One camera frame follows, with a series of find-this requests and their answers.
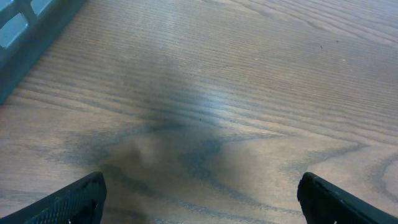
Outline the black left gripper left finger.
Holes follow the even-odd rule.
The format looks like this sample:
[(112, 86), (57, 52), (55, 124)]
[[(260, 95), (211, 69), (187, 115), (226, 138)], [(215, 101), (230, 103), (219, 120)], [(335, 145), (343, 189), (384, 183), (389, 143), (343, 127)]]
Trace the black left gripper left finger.
[(107, 189), (96, 171), (1, 218), (1, 224), (100, 224)]

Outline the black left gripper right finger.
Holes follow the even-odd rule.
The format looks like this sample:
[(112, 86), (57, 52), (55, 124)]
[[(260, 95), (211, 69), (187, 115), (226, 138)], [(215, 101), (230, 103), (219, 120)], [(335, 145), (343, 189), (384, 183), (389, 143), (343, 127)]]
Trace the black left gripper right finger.
[(397, 217), (311, 172), (302, 176), (297, 199), (307, 224), (397, 224)]

